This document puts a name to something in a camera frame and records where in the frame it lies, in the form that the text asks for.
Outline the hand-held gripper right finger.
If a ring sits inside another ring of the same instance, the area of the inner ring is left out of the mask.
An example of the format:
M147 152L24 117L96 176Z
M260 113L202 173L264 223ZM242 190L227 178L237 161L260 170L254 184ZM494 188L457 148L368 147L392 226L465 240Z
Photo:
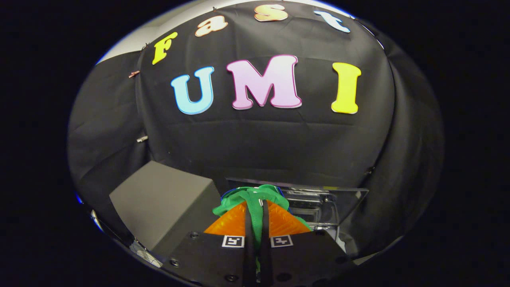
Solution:
M261 287L326 287L352 269L352 261L325 230L270 236L269 202L263 201Z

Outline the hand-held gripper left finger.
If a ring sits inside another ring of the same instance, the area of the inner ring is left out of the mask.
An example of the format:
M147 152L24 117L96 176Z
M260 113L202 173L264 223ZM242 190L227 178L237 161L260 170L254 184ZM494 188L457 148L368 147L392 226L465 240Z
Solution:
M193 287L255 287L255 236L246 203L219 218L219 234L189 232L162 270Z

